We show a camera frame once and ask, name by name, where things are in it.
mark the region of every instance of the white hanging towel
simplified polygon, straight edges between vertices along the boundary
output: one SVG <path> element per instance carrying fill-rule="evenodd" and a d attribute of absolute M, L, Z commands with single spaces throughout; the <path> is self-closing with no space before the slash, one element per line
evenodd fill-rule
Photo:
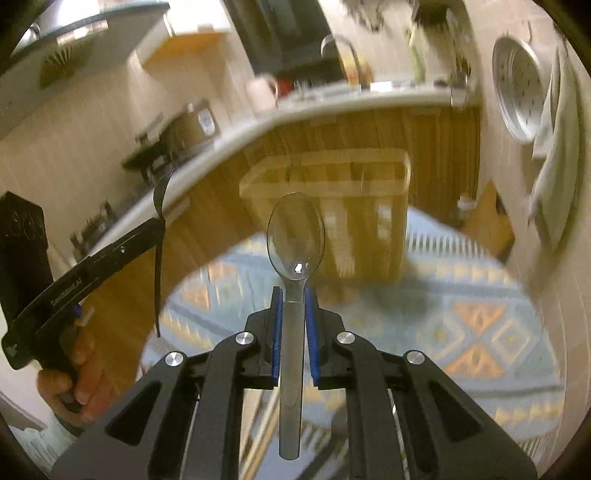
<path fill-rule="evenodd" d="M 566 49 L 556 49 L 533 158 L 544 164 L 530 197 L 530 215 L 543 244 L 556 250 L 573 203 L 579 168 L 576 79 Z"/>

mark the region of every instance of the metal colander hanging on wall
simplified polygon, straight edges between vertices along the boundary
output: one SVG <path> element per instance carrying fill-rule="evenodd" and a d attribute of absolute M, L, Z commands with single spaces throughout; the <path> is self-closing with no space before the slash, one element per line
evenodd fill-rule
<path fill-rule="evenodd" d="M 548 69 L 528 43 L 499 37 L 492 51 L 492 75 L 501 115 L 521 144 L 534 141 L 548 89 Z"/>

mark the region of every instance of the orange triangle pattern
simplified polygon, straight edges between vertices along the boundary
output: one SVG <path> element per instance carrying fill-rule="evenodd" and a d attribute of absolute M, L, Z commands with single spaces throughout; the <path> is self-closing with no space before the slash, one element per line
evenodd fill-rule
<path fill-rule="evenodd" d="M 481 343 L 475 343 L 443 371 L 451 377 L 498 378 L 505 371 Z"/>
<path fill-rule="evenodd" d="M 487 328 L 496 323 L 507 309 L 505 305 L 470 303 L 469 301 L 455 301 L 452 303 L 452 307 L 458 316 L 478 336 L 482 335 Z"/>

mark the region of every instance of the metal bolt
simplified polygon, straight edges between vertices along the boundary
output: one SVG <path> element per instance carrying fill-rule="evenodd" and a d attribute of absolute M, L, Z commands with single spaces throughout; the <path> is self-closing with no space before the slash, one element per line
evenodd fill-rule
<path fill-rule="evenodd" d="M 184 357 L 183 357 L 183 354 L 180 352 L 170 352 L 166 356 L 166 359 L 164 359 L 164 361 L 166 362 L 166 364 L 169 367 L 176 367 L 177 365 L 180 365 L 183 363 Z"/>
<path fill-rule="evenodd" d="M 413 350 L 412 352 L 407 353 L 407 360 L 413 365 L 420 365 L 425 361 L 425 356 L 422 352 Z"/>
<path fill-rule="evenodd" d="M 351 332 L 340 332 L 336 336 L 336 340 L 343 345 L 349 345 L 355 341 L 355 335 Z"/>
<path fill-rule="evenodd" d="M 236 335 L 236 343 L 240 345 L 249 345 L 255 341 L 255 336 L 251 332 L 240 332 Z"/>

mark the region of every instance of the spoon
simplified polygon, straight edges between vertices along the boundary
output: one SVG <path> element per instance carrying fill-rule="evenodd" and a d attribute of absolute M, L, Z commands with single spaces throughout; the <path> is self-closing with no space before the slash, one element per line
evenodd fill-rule
<path fill-rule="evenodd" d="M 290 193 L 277 203 L 267 228 L 267 250 L 284 284 L 279 455 L 295 460 L 300 455 L 304 288 L 324 253 L 324 222 L 308 196 Z"/>

